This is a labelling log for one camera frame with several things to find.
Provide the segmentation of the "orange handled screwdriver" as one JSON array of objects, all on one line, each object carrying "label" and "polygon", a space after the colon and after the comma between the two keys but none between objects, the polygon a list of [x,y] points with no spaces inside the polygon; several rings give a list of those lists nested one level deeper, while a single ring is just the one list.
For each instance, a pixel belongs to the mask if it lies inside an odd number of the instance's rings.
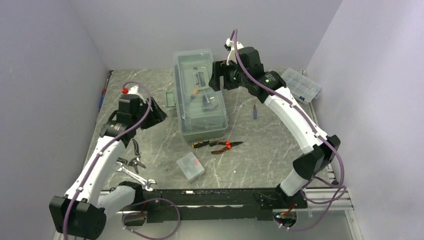
[{"label": "orange handled screwdriver", "polygon": [[197,95],[199,92],[199,89],[196,87],[194,88],[193,92],[191,93],[192,95]]}]

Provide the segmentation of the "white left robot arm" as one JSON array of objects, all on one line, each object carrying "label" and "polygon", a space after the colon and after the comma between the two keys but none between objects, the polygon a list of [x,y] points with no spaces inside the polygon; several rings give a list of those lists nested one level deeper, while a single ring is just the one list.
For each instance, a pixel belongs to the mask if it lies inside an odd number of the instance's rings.
[{"label": "white left robot arm", "polygon": [[104,182],[114,170],[120,170],[117,161],[136,135],[164,121],[167,114],[156,101],[143,100],[139,94],[123,94],[118,109],[103,126],[94,152],[74,184],[63,196],[54,196],[49,210],[56,231],[68,236],[96,240],[107,221],[124,207],[139,209],[144,203],[144,192],[153,191],[155,180],[127,170],[135,182],[124,181],[107,195],[101,195]]}]

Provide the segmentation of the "small clear screw box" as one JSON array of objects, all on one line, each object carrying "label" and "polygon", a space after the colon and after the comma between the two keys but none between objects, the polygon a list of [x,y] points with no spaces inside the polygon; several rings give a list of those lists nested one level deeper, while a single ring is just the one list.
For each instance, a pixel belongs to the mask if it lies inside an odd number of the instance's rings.
[{"label": "small clear screw box", "polygon": [[194,181],[206,171],[200,160],[193,152],[189,152],[182,158],[178,159],[176,164],[189,182]]}]

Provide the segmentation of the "green toolbox with clear lid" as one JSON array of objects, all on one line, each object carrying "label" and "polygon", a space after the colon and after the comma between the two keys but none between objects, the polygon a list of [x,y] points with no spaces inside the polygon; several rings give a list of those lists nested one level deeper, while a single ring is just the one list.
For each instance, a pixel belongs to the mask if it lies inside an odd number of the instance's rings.
[{"label": "green toolbox with clear lid", "polygon": [[[223,137],[228,116],[221,91],[209,87],[213,55],[210,49],[177,51],[173,54],[175,90],[166,96],[174,99],[179,130],[186,142]],[[198,94],[192,94],[198,88]],[[202,96],[207,94],[215,108],[202,110]]]}]

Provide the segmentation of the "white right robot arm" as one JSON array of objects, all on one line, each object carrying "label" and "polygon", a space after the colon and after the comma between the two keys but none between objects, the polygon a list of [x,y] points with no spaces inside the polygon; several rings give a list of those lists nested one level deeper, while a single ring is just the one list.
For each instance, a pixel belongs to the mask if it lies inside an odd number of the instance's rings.
[{"label": "white right robot arm", "polygon": [[341,141],[337,135],[329,136],[312,121],[277,72],[264,70],[255,48],[234,47],[227,43],[225,49],[227,59],[212,64],[209,86],[215,92],[246,88],[278,116],[302,151],[302,155],[293,161],[291,172],[276,187],[276,203],[287,208],[302,188],[333,161]]}]

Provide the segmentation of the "small claw hammer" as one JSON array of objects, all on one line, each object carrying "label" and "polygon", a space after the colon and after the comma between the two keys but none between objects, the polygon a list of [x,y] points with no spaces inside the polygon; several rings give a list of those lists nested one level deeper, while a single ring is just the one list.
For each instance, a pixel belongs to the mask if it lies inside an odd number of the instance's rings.
[{"label": "small claw hammer", "polygon": [[216,107],[216,105],[211,102],[211,99],[209,98],[209,96],[206,93],[202,94],[202,110],[203,111],[212,111],[214,108]]}]

